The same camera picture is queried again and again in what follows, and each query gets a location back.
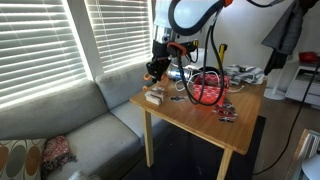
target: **wall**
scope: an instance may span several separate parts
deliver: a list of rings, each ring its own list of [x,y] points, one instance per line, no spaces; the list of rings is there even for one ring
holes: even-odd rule
[[[260,0],[267,4],[271,0]],[[224,65],[239,64],[256,66],[264,69],[272,49],[261,44],[280,19],[292,0],[286,0],[271,8],[257,8],[245,0],[235,0],[221,12],[215,30],[216,46],[220,43],[228,44]],[[292,60],[283,69],[279,89],[286,91],[298,67],[298,52],[320,52],[320,3],[318,2],[304,17],[303,31]],[[268,76],[268,87],[278,77],[279,70],[273,70]]]
[[[93,78],[103,74],[99,51],[84,0],[68,0],[68,5]]]

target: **patterned pillow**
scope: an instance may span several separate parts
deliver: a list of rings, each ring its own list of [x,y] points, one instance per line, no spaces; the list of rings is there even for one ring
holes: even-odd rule
[[[38,179],[46,139],[1,140],[0,179]]]
[[[43,179],[54,170],[62,168],[67,162],[76,161],[69,149],[67,138],[57,136],[50,139],[44,148],[41,175]]]

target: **small box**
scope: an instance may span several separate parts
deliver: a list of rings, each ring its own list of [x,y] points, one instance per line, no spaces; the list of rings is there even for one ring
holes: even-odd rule
[[[203,75],[197,76],[193,84],[193,96],[196,99],[199,99],[200,97],[200,93],[202,90],[202,79],[203,79]],[[205,83],[203,87],[204,90],[203,90],[203,94],[200,102],[210,104],[210,103],[213,103],[218,98],[219,92],[220,92],[220,80],[221,80],[221,76],[216,76],[214,74],[205,75]],[[218,105],[221,106],[223,104],[226,93],[229,90],[229,86],[230,86],[230,77],[224,76],[224,90],[222,92],[222,96],[220,100],[217,103]]]

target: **table leg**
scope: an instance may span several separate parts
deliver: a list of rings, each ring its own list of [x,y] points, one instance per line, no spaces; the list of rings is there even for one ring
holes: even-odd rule
[[[233,151],[231,149],[224,149],[217,179],[225,179],[232,153]]]
[[[144,129],[144,142],[146,148],[146,159],[147,166],[153,165],[153,139],[152,139],[152,125],[151,125],[151,114],[142,108],[143,117],[143,129]]]

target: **window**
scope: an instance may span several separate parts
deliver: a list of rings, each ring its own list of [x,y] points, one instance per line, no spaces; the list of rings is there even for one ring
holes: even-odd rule
[[[104,72],[152,58],[151,1],[86,0]]]
[[[63,0],[1,0],[0,107],[87,79],[65,8]]]

